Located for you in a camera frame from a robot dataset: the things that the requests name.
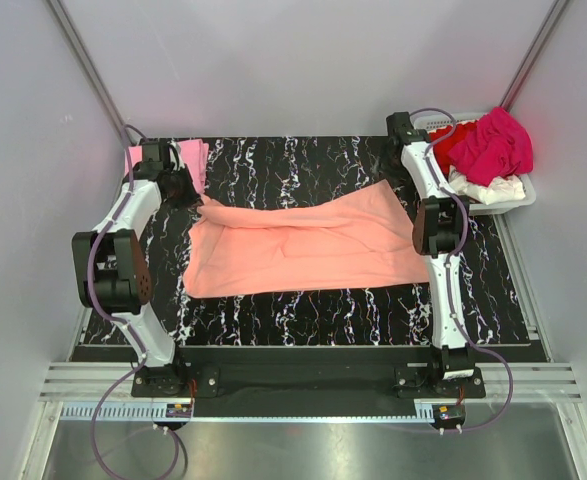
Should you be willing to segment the salmon orange t shirt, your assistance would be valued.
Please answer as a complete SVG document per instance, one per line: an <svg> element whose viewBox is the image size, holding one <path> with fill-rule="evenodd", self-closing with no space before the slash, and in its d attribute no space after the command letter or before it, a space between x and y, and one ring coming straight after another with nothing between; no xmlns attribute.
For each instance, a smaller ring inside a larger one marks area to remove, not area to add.
<svg viewBox="0 0 587 480"><path fill-rule="evenodd" d="M193 298L425 283L413 224L385 180L313 207L257 210L208 199L183 275Z"/></svg>

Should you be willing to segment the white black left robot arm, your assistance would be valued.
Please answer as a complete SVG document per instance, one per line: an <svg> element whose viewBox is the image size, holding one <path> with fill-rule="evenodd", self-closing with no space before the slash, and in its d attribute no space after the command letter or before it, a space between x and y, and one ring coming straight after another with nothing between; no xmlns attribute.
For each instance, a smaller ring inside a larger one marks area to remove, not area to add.
<svg viewBox="0 0 587 480"><path fill-rule="evenodd" d="M188 209L201 202L209 147L204 141L141 140L125 150L125 172L114 206L92 230L72 238L81 303L116 325L154 384L169 396L188 386L175 363L176 344L151 306L152 281L140 237L163 206Z"/></svg>

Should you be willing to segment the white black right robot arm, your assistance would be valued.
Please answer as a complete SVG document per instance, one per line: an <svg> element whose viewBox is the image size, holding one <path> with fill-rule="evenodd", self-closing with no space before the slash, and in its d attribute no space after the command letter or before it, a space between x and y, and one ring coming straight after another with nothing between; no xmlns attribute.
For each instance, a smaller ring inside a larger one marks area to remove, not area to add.
<svg viewBox="0 0 587 480"><path fill-rule="evenodd" d="M415 127L412 117L406 111L394 112L386 117L386 127L387 157L407 170L420 197L412 241L429 276L433 327L431 359L416 387L453 396L472 380L475 368L460 287L469 201L454 192L437 163L428 132Z"/></svg>

